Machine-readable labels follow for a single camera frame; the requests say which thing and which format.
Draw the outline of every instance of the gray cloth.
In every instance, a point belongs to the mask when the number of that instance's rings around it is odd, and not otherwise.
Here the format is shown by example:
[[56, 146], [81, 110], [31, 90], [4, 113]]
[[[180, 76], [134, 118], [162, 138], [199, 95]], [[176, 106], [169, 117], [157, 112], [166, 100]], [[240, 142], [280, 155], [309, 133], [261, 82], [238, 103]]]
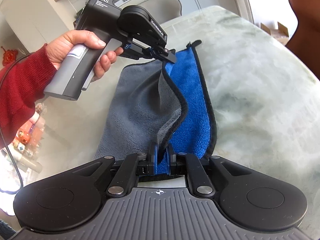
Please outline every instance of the gray cloth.
[[164, 151], [188, 107], [162, 64], [154, 60], [122, 70], [95, 159], [147, 152], [151, 141]]

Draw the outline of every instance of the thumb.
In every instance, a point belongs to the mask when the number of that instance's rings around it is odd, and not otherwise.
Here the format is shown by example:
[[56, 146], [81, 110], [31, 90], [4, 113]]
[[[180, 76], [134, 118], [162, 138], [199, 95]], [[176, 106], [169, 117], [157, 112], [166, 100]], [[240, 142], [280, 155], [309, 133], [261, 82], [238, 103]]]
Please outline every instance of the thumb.
[[66, 32], [64, 38], [73, 45], [84, 43], [92, 49], [102, 49], [106, 43], [98, 38], [93, 32], [72, 30]]

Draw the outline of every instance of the red sweater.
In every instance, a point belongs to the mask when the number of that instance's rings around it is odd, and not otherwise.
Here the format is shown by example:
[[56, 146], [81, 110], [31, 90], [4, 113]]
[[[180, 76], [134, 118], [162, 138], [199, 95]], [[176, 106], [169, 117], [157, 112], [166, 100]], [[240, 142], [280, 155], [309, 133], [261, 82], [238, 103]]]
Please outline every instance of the red sweater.
[[[0, 80], [7, 68], [0, 70]], [[44, 45], [7, 74], [0, 89], [0, 125], [8, 144], [35, 113], [35, 102], [43, 98], [43, 91], [56, 71]], [[0, 138], [0, 149], [3, 147]]]

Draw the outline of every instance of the brown chair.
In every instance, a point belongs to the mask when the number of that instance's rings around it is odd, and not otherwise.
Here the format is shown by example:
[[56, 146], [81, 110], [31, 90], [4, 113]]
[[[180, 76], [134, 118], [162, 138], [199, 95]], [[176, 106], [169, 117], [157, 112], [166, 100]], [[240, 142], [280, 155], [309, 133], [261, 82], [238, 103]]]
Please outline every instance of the brown chair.
[[289, 0], [298, 27], [286, 47], [320, 79], [320, 0]]

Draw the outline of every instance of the person's arm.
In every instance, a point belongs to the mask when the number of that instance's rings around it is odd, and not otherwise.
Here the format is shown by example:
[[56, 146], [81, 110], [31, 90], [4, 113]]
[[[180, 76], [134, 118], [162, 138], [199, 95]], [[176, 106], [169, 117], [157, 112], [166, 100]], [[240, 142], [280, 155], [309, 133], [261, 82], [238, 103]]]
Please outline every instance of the person's arm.
[[[0, 71], [0, 80], [8, 67]], [[0, 89], [0, 125], [7, 143], [33, 116], [35, 102], [43, 97], [43, 91], [56, 71], [43, 46], [7, 74]]]
[[[69, 31], [15, 65], [0, 88], [0, 125], [6, 143], [11, 143], [17, 130], [35, 113], [35, 102], [43, 98], [43, 91], [51, 81], [62, 61], [75, 44], [84, 43], [92, 49], [102, 49], [106, 44], [89, 31]], [[122, 48], [103, 55], [94, 66], [97, 80], [116, 61]], [[0, 80], [8, 67], [0, 71]]]

